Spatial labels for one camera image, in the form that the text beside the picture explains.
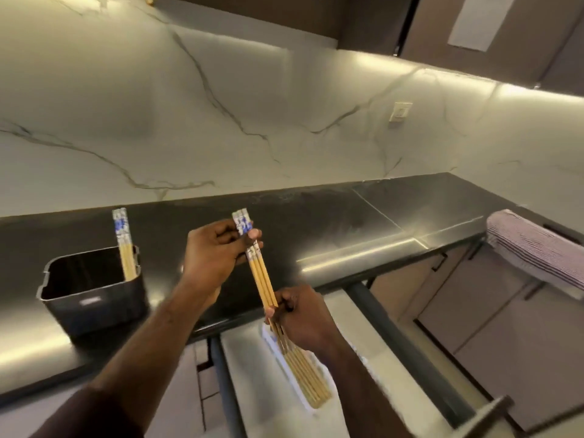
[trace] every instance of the dark sleeve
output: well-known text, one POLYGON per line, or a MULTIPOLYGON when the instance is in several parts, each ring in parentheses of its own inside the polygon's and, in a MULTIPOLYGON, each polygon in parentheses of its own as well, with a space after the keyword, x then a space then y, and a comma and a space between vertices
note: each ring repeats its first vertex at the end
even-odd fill
POLYGON ((31 438, 142 438, 142 430, 107 395, 85 387, 40 426, 31 438))

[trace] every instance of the person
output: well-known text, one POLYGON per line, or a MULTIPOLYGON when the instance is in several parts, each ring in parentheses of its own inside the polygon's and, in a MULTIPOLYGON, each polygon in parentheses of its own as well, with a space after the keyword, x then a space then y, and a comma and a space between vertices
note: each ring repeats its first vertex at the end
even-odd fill
MULTIPOLYGON (((199 316, 217 300, 235 265, 245 261, 245 249, 254 241, 263 246, 261 237, 258 229, 239 236, 232 220, 191 231, 183 273, 171 295, 104 369, 32 437, 142 437, 199 316)), ((279 321, 292 342, 314 352, 329 369, 351 438, 410 438, 383 391, 340 334, 323 298, 310 286, 286 288, 276 296, 279 306, 266 309, 266 317, 279 321)))

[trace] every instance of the bundle of chopsticks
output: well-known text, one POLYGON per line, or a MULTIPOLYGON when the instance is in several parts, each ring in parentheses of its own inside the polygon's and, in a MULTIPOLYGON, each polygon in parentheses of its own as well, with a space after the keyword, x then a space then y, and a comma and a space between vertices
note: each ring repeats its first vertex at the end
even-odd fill
MULTIPOLYGON (((239 235, 244 235, 252 229, 252 222, 249 218, 247 209, 244 208, 237 212, 233 212, 232 215, 239 235)), ((246 256, 252 270, 253 279, 258 287, 259 296, 262 299, 264 309, 270 306, 278 307, 276 295, 274 294, 270 277, 267 275, 266 265, 263 261, 262 253, 257 241, 247 249, 246 256)), ((286 332, 284 332, 284 329, 280 324, 270 320, 270 327, 276 336, 279 349, 284 356, 288 367, 294 374, 304 397, 314 409, 318 409, 331 397, 331 392, 328 389, 322 374, 315 368, 305 352, 288 340, 286 332)))
POLYGON ((126 281, 133 280, 138 274, 136 273, 134 246, 130 235, 130 225, 128 223, 126 208, 113 209, 112 215, 116 227, 117 247, 120 249, 121 268, 124 270, 124 279, 126 281))

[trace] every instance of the striped towel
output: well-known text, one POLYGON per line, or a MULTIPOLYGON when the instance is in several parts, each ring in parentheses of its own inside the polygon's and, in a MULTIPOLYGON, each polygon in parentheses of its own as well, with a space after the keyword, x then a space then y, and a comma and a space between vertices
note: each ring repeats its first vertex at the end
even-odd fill
POLYGON ((509 263, 574 298, 584 297, 584 248, 502 210, 486 220, 486 242, 509 263))

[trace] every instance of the black container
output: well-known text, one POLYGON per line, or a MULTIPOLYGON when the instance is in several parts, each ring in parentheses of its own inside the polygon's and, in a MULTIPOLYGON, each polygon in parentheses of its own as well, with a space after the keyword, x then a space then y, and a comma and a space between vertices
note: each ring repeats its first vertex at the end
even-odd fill
POLYGON ((140 318, 148 302, 136 246, 134 259, 138 276, 125 281, 118 247, 54 258, 37 298, 70 338, 140 318))

